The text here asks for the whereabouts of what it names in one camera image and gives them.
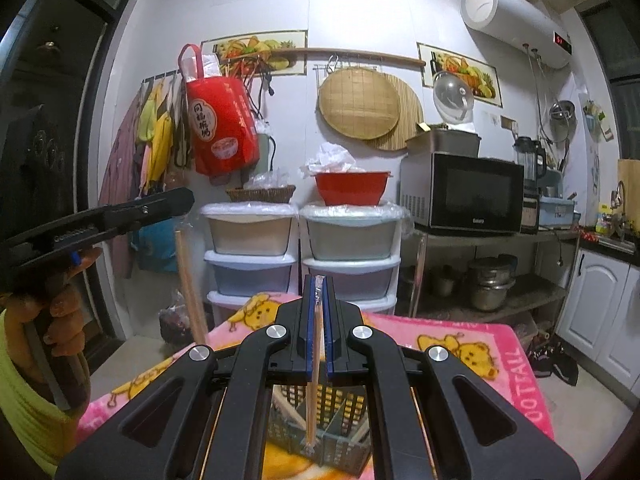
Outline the green sleeve forearm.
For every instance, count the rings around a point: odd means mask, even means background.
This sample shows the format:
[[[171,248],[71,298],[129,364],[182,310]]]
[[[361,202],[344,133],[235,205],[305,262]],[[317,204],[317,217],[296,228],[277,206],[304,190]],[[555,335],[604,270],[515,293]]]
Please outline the green sleeve forearm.
[[[44,398],[21,375],[1,337],[1,460],[14,479],[51,479],[77,443],[84,402],[68,412]]]

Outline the left hand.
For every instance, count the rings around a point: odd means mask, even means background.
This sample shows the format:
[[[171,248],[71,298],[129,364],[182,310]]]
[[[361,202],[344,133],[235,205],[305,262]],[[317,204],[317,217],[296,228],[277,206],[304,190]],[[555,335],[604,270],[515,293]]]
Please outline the left hand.
[[[58,296],[45,302],[13,292],[2,292],[1,310],[4,342],[1,385],[5,389],[11,382],[25,387],[44,384],[43,374],[38,370],[25,332],[25,326],[41,312],[52,316],[43,342],[54,356],[74,356],[85,347],[80,293],[72,284],[67,284]]]

